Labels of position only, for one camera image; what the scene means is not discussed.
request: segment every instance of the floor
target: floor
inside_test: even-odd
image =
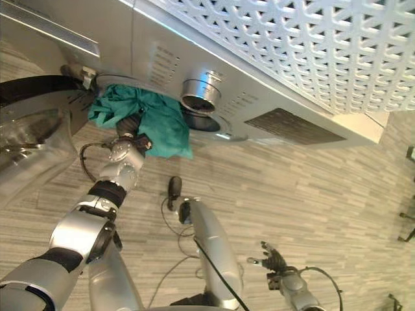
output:
[[[8,44],[1,49],[1,81],[42,72]],[[243,299],[251,310],[290,310],[278,292],[267,288],[266,271],[246,258],[261,257],[259,242],[273,244],[298,268],[318,266],[343,291],[344,309],[392,310],[393,293],[404,310],[415,310],[414,248],[396,240],[410,231],[399,218],[414,206],[415,163],[405,159],[415,139],[415,112],[393,113],[379,145],[334,150],[255,144],[195,148],[193,160],[149,157],[117,219],[123,258],[147,305],[164,273],[184,256],[160,215],[169,178],[179,175],[184,194],[199,196],[226,228],[244,268]],[[113,136],[86,125],[73,138],[83,144]],[[91,150],[87,165],[97,172],[108,154]],[[43,253],[55,224],[91,187],[78,161],[0,217],[0,277],[20,262]],[[173,214],[168,220],[177,229]],[[182,241],[195,252],[191,240]],[[162,284],[153,306],[197,294],[204,282],[189,259]],[[331,283],[315,272],[304,274],[326,310],[338,310]],[[65,311],[89,310],[88,271]]]

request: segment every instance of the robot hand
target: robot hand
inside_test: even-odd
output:
[[[261,247],[265,249],[264,255],[266,259],[256,259],[253,257],[247,258],[247,262],[256,266],[262,266],[266,269],[272,270],[277,274],[281,274],[287,270],[287,263],[278,251],[271,246],[271,244],[261,241]]]
[[[247,262],[272,270],[267,274],[269,290],[279,290],[294,311],[324,311],[307,288],[295,267],[288,266],[282,255],[269,243],[261,242],[266,259],[247,258]]]

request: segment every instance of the silver metal surface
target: silver metal surface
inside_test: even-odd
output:
[[[190,204],[191,223],[195,229],[195,238],[200,242],[204,251],[220,271],[233,290],[241,296],[243,290],[242,278],[239,273],[238,262],[225,230],[217,220],[215,214],[202,202],[188,200]],[[221,308],[235,310],[239,303],[219,279],[208,260],[199,252],[206,292],[213,303]]]
[[[45,302],[37,295],[26,291],[25,287],[24,284],[17,284],[16,287],[8,285],[2,288],[0,290],[0,310],[45,310]]]
[[[107,219],[80,211],[72,211],[55,227],[49,248],[65,248],[88,258]]]
[[[61,43],[68,44],[83,52],[99,57],[99,48],[96,41],[77,34],[59,24],[53,23],[52,21],[14,3],[2,0],[0,5],[0,16],[21,23],[51,39],[58,40]]]
[[[100,180],[109,180],[122,186],[125,191],[132,190],[137,183],[144,157],[127,141],[118,141],[112,147],[110,163],[100,171]]]
[[[186,80],[199,80],[206,73],[217,77],[221,94],[217,115],[229,123],[228,134],[232,137],[246,135],[263,144],[287,143],[278,135],[245,123],[276,108],[345,138],[316,146],[373,144],[382,135],[382,124],[366,115],[331,115],[149,1],[135,1],[134,11],[131,1],[21,2],[25,8],[49,16],[64,27],[99,42],[99,63],[66,56],[71,62],[86,65],[98,73],[137,78],[172,98],[180,98]],[[106,18],[105,25],[97,20],[97,7],[100,16]]]
[[[183,83],[181,103],[197,113],[213,113],[220,98],[220,92],[203,80],[187,80]]]
[[[305,311],[311,307],[325,311],[297,272],[287,273],[280,279],[279,291],[294,311]]]
[[[0,124],[49,109],[70,111],[71,133],[76,133],[88,121],[88,110],[94,100],[93,93],[72,89],[56,91],[13,102],[1,107]]]
[[[19,284],[31,286],[50,297],[56,310],[62,310],[78,280],[80,272],[85,267],[85,262],[83,260],[79,266],[68,273],[57,262],[45,259],[30,259],[6,275],[0,281],[0,286],[7,285],[12,288],[18,287]],[[24,301],[22,301],[22,304],[20,302],[20,300],[14,301],[16,308],[5,309],[2,305],[3,302],[0,301],[1,310],[19,310],[19,305],[25,306]]]
[[[113,242],[98,260],[88,265],[92,311],[144,310],[133,280]]]

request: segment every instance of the metal cylinder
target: metal cylinder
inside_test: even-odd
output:
[[[220,92],[213,85],[201,80],[187,80],[183,83],[182,105],[197,113],[213,113],[220,98]]]

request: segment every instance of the black cable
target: black cable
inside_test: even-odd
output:
[[[314,270],[314,271],[320,272],[320,273],[324,274],[326,277],[328,277],[330,279],[330,281],[333,283],[333,286],[335,287],[337,295],[338,295],[338,300],[340,302],[340,311],[343,311],[343,299],[342,299],[342,295],[341,295],[342,290],[340,288],[338,288],[337,283],[330,276],[330,274],[328,274],[323,269],[320,269],[318,267],[305,267],[304,269],[301,269],[298,273],[301,274],[301,273],[303,273],[304,271],[307,271],[307,270]]]
[[[223,284],[226,286],[226,288],[231,292],[231,294],[235,297],[235,299],[238,301],[238,303],[241,305],[241,307],[245,310],[245,311],[250,311],[249,308],[245,305],[245,303],[243,302],[243,300],[238,296],[237,293],[235,293],[235,291],[233,290],[233,288],[228,284],[228,282],[226,282],[225,278],[222,276],[222,274],[219,272],[219,270],[216,268],[215,264],[212,262],[212,260],[210,259],[209,255],[205,252],[205,250],[203,249],[203,247],[200,245],[200,243],[198,242],[198,240],[196,238],[193,238],[193,240],[195,241],[197,247],[200,249],[200,251],[203,253],[203,255],[206,257],[207,261],[210,263],[210,265],[212,266],[212,268],[215,270],[216,274],[218,275],[219,279],[223,282]]]
[[[157,284],[156,290],[154,291],[153,296],[151,297],[150,303],[148,304],[147,308],[151,307],[151,304],[154,301],[154,298],[156,298],[157,292],[160,289],[161,284],[163,283],[163,281],[165,280],[165,278],[172,273],[172,271],[174,269],[176,269],[181,263],[183,263],[184,261],[186,261],[187,259],[192,258],[192,257],[184,257],[183,259],[179,260],[173,267],[170,268],[170,270],[161,278],[160,282]]]
[[[187,236],[187,235],[183,235],[183,232],[184,231],[186,231],[186,230],[188,230],[188,229],[191,229],[191,228],[193,228],[193,226],[191,225],[190,227],[187,227],[187,228],[184,228],[181,232],[180,232],[180,234],[178,235],[178,237],[177,237],[177,246],[179,247],[179,250],[185,255],[185,256],[188,256],[188,257],[191,257],[191,258],[194,258],[194,259],[199,259],[199,256],[196,256],[196,255],[190,255],[190,254],[188,254],[188,253],[186,253],[184,250],[183,250],[183,248],[182,248],[182,246],[180,245],[180,238],[182,238],[182,237],[184,237],[184,236]]]
[[[165,198],[163,201],[162,201],[162,203],[161,203],[161,206],[160,206],[160,210],[161,210],[161,217],[163,217],[163,220],[164,220],[164,223],[166,224],[166,226],[175,234],[175,235],[177,235],[177,236],[182,236],[182,237],[186,237],[186,236],[193,236],[193,234],[190,234],[190,235],[183,235],[183,234],[181,234],[181,233],[178,233],[176,230],[174,230],[171,226],[170,226],[170,224],[167,222],[167,219],[166,219],[166,217],[165,217],[165,215],[164,215],[164,210],[163,210],[163,207],[164,207],[164,203],[168,200],[169,198]]]
[[[84,173],[94,183],[94,182],[97,181],[97,178],[86,168],[86,165],[85,165],[86,157],[84,156],[86,149],[88,149],[91,146],[99,146],[101,148],[107,148],[107,149],[110,149],[110,146],[108,144],[105,144],[105,143],[90,143],[90,144],[85,144],[79,150],[80,166],[82,167],[82,170],[84,171]]]

